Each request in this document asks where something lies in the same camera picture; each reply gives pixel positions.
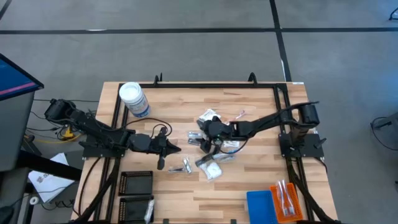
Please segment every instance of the gray concrete floor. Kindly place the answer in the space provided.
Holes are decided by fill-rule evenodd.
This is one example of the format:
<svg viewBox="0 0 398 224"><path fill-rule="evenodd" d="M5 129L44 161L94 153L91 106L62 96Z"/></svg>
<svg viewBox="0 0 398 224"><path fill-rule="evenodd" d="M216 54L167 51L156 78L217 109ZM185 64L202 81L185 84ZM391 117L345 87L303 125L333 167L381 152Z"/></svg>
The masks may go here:
<svg viewBox="0 0 398 224"><path fill-rule="evenodd" d="M0 7L6 2L0 0ZM276 0L283 28L397 27L396 1ZM0 30L273 27L268 0L13 0ZM398 32L284 33L292 80L317 106L330 186L345 223L396 223L398 152L378 144L369 123L398 110ZM45 84L36 98L97 100L105 81L164 79L284 81L274 33L0 35L0 52ZM43 114L47 102L32 110ZM95 110L96 103L77 103ZM31 116L32 128L50 124ZM378 133L391 146L386 132ZM39 144L44 156L81 147ZM75 198L76 187L57 200ZM32 223L67 222L71 210L36 206Z"/></svg>

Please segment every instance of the computer monitor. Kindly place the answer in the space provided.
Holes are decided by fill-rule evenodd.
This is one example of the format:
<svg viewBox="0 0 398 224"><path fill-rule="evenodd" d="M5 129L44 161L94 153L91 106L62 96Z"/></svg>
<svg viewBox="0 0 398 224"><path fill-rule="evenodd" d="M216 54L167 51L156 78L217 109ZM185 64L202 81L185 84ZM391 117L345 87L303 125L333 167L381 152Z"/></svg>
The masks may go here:
<svg viewBox="0 0 398 224"><path fill-rule="evenodd" d="M43 83L0 54L0 101L42 88Z"/></svg>

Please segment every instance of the butcher block tabletop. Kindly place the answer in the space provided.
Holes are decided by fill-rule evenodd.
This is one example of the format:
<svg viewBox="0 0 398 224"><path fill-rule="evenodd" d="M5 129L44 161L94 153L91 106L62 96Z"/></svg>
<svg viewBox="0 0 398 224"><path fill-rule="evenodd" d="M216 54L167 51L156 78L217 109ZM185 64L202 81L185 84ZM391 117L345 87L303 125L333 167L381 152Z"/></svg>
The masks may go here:
<svg viewBox="0 0 398 224"><path fill-rule="evenodd" d="M105 82L103 85L96 119L107 125L111 125L112 122L119 84ZM303 83L286 84L291 105L308 101ZM234 161L219 164L223 174L212 182L207 180L203 171L194 163L205 153L199 146L187 143L187 133L199 131L196 120L209 108L221 115L222 121L235 119L242 110L246 113L238 121L252 121L275 113L274 92L271 88L143 88L143 91L152 109L149 117L170 123L173 131L169 141L182 150L165 158L163 170L157 170L157 155L126 151L119 169L112 223L118 222L118 189L120 172L123 171L153 170L154 223L162 223L165 218L169 219L170 223L231 223L231 219L236 219L237 223L250 223L246 192L269 190L270 185L274 185L278 180L289 181L285 159L280 155L279 127L257 133L235 154ZM284 107L282 93L280 98ZM121 103L118 127L122 123L123 108L124 104ZM127 121L135 119L137 118L129 112ZM151 135L156 124L159 122L144 120L132 123L127 128ZM159 129L160 127L155 129L155 135L159 133ZM168 173L169 167L182 165L182 160L186 157L191 161L191 174ZM85 161L75 210L78 209L83 181L95 160L96 158L89 158ZM103 163L102 158L88 178L81 203L82 211L98 193ZM328 216L337 219L325 168L314 158L303 158L303 163L310 193ZM103 198L100 220L105 218L108 198L109 191ZM304 200L299 191L298 198L306 218Z"/></svg>

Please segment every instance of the black tray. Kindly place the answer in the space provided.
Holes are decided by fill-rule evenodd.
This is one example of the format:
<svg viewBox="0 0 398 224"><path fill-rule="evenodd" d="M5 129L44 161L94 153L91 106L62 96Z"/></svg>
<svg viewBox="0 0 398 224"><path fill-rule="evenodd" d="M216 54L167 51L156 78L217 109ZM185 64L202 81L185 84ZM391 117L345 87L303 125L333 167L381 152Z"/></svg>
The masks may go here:
<svg viewBox="0 0 398 224"><path fill-rule="evenodd" d="M152 195L153 176L152 171L122 172L119 196Z"/></svg>
<svg viewBox="0 0 398 224"><path fill-rule="evenodd" d="M145 224L145 213L150 200L154 199L152 195L134 196L121 198L119 203L119 221L118 224ZM150 216L150 223L154 222L154 211Z"/></svg>

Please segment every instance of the white plastic jar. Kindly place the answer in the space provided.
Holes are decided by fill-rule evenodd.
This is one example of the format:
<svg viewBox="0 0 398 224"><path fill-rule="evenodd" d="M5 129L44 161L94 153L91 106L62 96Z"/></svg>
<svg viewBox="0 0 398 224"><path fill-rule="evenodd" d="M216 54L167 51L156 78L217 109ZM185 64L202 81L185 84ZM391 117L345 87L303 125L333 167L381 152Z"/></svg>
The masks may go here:
<svg viewBox="0 0 398 224"><path fill-rule="evenodd" d="M149 115L150 106L148 100L138 83L125 83L119 90L119 96L137 118L144 118Z"/></svg>

